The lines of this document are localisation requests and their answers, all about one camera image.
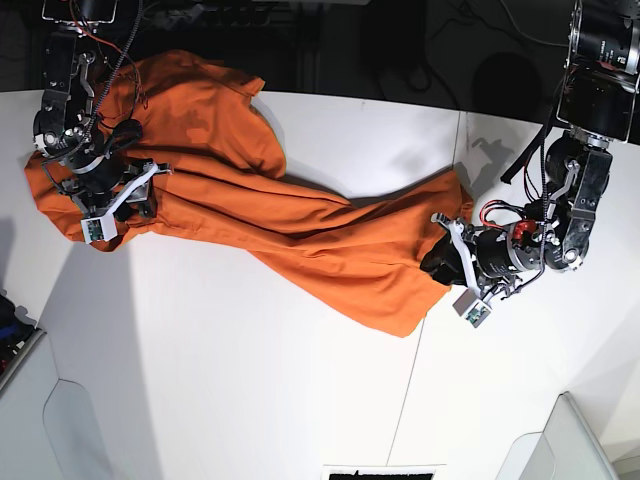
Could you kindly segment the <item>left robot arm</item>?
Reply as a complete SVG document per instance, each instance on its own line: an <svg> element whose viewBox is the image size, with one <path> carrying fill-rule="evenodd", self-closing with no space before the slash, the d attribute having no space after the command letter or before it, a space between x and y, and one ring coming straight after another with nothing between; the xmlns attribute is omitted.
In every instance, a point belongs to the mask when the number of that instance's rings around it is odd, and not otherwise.
<svg viewBox="0 0 640 480"><path fill-rule="evenodd" d="M445 235L422 271L488 300L520 292L524 273L579 267L609 183L609 145L628 140L638 94L638 2L576 2L552 108L501 177L508 184L522 173L527 203L490 200L476 225L436 214Z"/></svg>

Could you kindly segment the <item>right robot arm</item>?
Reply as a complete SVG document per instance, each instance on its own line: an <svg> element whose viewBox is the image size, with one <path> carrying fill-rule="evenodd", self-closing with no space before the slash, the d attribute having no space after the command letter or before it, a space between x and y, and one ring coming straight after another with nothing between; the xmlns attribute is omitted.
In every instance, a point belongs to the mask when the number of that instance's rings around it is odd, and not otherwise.
<svg viewBox="0 0 640 480"><path fill-rule="evenodd" d="M133 72L133 98L123 119L106 124L101 109L123 67L133 67L129 50L142 21L136 1L46 1L43 20L54 24L44 46L45 90L34 119L33 140L40 168L55 191L86 218L108 214L124 222L157 214L155 176L166 164L124 160L120 152L143 134L135 106L143 100L142 78Z"/></svg>

